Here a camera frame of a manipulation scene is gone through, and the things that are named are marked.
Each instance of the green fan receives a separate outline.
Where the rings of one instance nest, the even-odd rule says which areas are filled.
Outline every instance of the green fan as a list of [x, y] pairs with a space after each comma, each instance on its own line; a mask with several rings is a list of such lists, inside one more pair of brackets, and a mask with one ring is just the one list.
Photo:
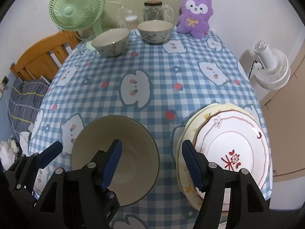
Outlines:
[[100, 16], [105, 0], [51, 0], [49, 13], [52, 21], [66, 31], [78, 31], [93, 26], [95, 35], [103, 32]]

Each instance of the yellow stripe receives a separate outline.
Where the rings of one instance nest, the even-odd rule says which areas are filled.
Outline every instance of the yellow stripe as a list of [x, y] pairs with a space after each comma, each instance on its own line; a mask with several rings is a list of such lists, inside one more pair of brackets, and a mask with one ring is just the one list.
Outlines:
[[14, 86], [13, 86], [14, 90], [16, 90], [17, 93], [19, 93], [20, 95], [37, 95], [37, 96], [41, 96], [41, 97], [44, 97], [45, 95], [40, 95], [40, 94], [37, 94], [35, 92], [28, 92], [28, 93], [20, 93]]
[[28, 122], [28, 123], [31, 123], [30, 121], [27, 121], [27, 120], [24, 120], [24, 119], [21, 119], [21, 118], [18, 118], [18, 117], [15, 117], [15, 116], [12, 116], [10, 114], [11, 117], [13, 117], [14, 119], [17, 119], [17, 120], [21, 120], [21, 121], [24, 121], [24, 122]]

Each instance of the blue checkered tablecloth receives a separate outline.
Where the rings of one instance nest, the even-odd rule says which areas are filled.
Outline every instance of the blue checkered tablecloth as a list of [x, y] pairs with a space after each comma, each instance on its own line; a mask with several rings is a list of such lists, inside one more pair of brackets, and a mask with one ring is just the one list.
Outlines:
[[[56, 140], [64, 147], [39, 171], [36, 192], [42, 191], [57, 167], [71, 170], [73, 142], [83, 127], [102, 116], [123, 115], [141, 123], [155, 139], [160, 173], [150, 193], [136, 204], [120, 208], [110, 225], [116, 229], [192, 228], [198, 211], [177, 184], [173, 134], [213, 102], [246, 108], [267, 136], [249, 80], [213, 32], [199, 40], [174, 29], [164, 45], [146, 44], [137, 32], [131, 32], [127, 50], [113, 58], [86, 50], [80, 43], [51, 83], [32, 132], [29, 154], [42, 152]], [[268, 174], [261, 189], [266, 199], [271, 197], [270, 182]]]

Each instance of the fan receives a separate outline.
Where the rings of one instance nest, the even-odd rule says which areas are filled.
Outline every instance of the fan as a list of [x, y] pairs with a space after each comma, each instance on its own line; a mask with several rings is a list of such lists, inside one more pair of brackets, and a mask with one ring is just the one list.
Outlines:
[[286, 55], [279, 49], [269, 48], [263, 40], [256, 42], [253, 48], [263, 66], [254, 73], [257, 83], [268, 90], [283, 88], [290, 78]]
[[66, 31], [78, 31], [93, 25], [97, 36], [103, 32], [99, 19], [104, 4], [105, 0], [50, 0], [49, 13], [52, 21]]

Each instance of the bolt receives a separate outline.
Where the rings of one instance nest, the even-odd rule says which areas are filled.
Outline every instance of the bolt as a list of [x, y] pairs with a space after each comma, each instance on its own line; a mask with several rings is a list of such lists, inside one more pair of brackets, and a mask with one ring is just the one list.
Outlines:
[[90, 168], [90, 169], [94, 168], [95, 166], [96, 166], [96, 163], [94, 163], [94, 162], [91, 162], [91, 163], [87, 164], [87, 167]]
[[217, 167], [217, 164], [214, 162], [209, 163], [209, 167], [215, 169]]
[[243, 169], [242, 169], [242, 173], [245, 174], [245, 175], [247, 175], [247, 174], [249, 174], [249, 171], [248, 171], [247, 169], [243, 168]]
[[106, 193], [106, 196], [108, 199], [112, 199], [114, 197], [114, 192], [109, 191]]
[[63, 169], [62, 168], [58, 168], [56, 169], [55, 173], [56, 174], [61, 174], [63, 172]]

